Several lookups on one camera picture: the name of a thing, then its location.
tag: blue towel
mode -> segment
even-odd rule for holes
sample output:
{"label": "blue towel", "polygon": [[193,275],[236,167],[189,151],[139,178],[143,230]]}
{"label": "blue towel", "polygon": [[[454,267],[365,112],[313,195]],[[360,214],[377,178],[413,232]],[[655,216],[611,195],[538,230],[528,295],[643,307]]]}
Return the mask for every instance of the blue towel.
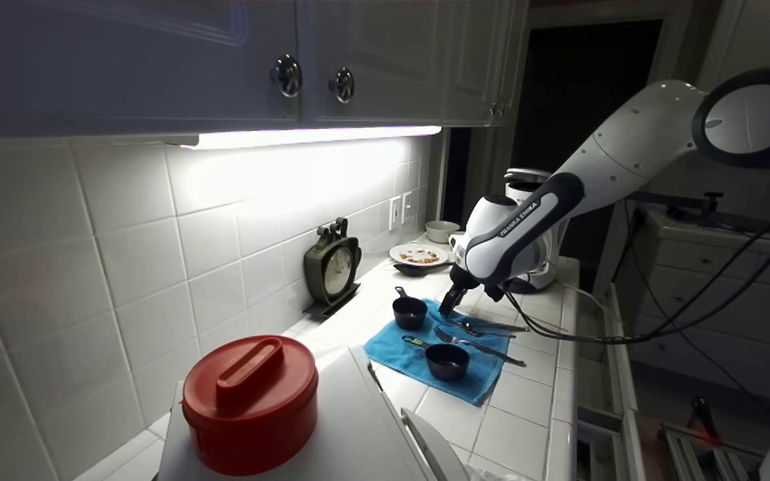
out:
{"label": "blue towel", "polygon": [[464,381],[463,382],[440,382],[431,375],[428,361],[421,357],[421,349],[408,346],[404,339],[404,334],[416,337],[424,346],[444,346],[444,339],[439,339],[432,333],[439,326],[440,333],[446,333],[452,337],[471,339],[471,343],[487,346],[487,349],[500,350],[500,353],[507,353],[510,334],[484,329],[480,337],[471,337],[460,329],[463,322],[471,322],[471,319],[464,319],[460,313],[444,319],[439,313],[436,302],[424,299],[424,306],[428,306],[428,319],[424,319],[421,329],[404,333],[391,322],[379,334],[373,334],[364,346],[365,359],[372,359],[381,366],[391,366],[392,371],[401,371],[401,375],[405,375],[421,385],[431,385],[431,387],[444,390],[454,399],[463,399],[472,407],[480,407],[500,378],[500,365],[502,365],[500,359],[487,357],[471,346],[468,349],[463,346],[471,357]]}

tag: white plate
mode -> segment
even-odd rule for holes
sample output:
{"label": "white plate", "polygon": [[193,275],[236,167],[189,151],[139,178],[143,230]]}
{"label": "white plate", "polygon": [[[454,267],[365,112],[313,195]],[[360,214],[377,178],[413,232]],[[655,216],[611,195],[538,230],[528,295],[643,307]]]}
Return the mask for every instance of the white plate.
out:
{"label": "white plate", "polygon": [[404,243],[391,248],[391,261],[411,267],[440,267],[450,263],[450,247],[436,243]]}

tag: white cabinet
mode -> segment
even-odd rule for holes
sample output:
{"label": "white cabinet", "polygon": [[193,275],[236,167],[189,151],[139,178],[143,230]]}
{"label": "white cabinet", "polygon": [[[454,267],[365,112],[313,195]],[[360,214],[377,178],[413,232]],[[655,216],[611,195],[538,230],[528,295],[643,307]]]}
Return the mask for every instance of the white cabinet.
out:
{"label": "white cabinet", "polygon": [[[0,0],[0,136],[480,127],[507,3]],[[272,83],[284,53],[296,99]],[[345,103],[329,88],[340,69],[355,83]]]}
{"label": "white cabinet", "polygon": [[725,0],[702,63],[701,85],[770,68],[770,0]]}
{"label": "white cabinet", "polygon": [[[694,228],[649,212],[647,228],[634,238],[618,274],[618,298],[629,333],[643,334],[662,325],[662,313],[677,313],[706,282],[736,255],[745,236]],[[701,319],[726,299],[756,271],[770,251],[770,242],[756,242],[685,317]],[[770,399],[770,271],[726,310],[697,329],[637,346],[639,365],[736,387],[710,361],[721,365],[741,385]]]}
{"label": "white cabinet", "polygon": [[0,0],[0,135],[290,127],[294,0]]}

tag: under-cabinet light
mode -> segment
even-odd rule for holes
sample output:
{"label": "under-cabinet light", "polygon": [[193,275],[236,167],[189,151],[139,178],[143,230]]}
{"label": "under-cabinet light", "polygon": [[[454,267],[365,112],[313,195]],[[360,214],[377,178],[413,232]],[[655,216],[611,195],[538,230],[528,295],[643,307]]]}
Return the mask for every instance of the under-cabinet light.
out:
{"label": "under-cabinet light", "polygon": [[353,139],[436,136],[440,127],[381,127],[381,130],[289,130],[289,131],[218,131],[198,135],[185,151],[250,151],[276,146],[315,146]]}

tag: alarm clock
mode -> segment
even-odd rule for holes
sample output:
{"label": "alarm clock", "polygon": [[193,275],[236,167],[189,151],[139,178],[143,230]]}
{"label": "alarm clock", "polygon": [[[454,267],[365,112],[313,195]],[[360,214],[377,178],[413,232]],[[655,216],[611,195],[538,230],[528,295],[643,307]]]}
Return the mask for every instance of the alarm clock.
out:
{"label": "alarm clock", "polygon": [[313,298],[310,319],[325,322],[353,299],[360,265],[359,238],[348,238],[348,220],[317,228],[317,243],[304,251],[304,285]]}

